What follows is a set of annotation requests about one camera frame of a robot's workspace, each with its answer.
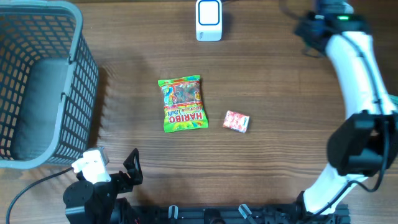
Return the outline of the Haribo gummy candy bag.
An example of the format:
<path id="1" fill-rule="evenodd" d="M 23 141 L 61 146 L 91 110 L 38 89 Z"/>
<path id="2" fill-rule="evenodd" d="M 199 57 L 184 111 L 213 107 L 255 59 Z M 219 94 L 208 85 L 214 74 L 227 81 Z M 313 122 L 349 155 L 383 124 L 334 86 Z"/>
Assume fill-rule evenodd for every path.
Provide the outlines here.
<path id="1" fill-rule="evenodd" d="M 163 93 L 166 133 L 208 127 L 200 81 L 199 75 L 158 81 Z"/>

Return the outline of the small red snack box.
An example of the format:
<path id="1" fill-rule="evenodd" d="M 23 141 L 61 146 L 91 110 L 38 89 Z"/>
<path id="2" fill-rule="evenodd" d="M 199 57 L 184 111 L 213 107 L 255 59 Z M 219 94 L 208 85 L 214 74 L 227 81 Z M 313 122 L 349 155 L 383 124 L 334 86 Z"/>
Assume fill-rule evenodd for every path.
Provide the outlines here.
<path id="1" fill-rule="evenodd" d="M 245 133 L 248 128 L 250 117 L 235 111 L 228 110 L 223 122 L 223 127 Z"/>

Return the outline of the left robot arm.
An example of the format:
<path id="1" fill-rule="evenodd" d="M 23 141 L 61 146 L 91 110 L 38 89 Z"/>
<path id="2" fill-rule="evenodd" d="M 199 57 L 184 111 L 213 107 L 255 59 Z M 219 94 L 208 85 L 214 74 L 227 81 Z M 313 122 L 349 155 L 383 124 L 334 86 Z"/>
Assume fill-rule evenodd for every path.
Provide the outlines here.
<path id="1" fill-rule="evenodd" d="M 133 149 L 123 162 L 125 172 L 108 174 L 103 147 L 89 149 L 72 164 L 78 180 L 63 194 L 65 215 L 70 223 L 140 223 L 138 213 L 119 194 L 141 185 L 143 174 L 139 151 Z"/>

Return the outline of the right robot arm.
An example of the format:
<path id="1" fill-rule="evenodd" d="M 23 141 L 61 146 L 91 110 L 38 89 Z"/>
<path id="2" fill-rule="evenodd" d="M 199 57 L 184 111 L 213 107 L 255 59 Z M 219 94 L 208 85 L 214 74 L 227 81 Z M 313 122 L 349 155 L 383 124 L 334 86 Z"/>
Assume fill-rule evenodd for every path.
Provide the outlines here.
<path id="1" fill-rule="evenodd" d="M 313 222 L 334 213 L 369 177 L 376 182 L 367 192 L 380 187 L 397 157 L 397 106 L 381 77 L 369 26 L 348 2 L 316 1 L 295 33 L 330 60 L 345 104 L 345 121 L 327 142 L 327 165 L 299 198 L 301 219 Z"/>

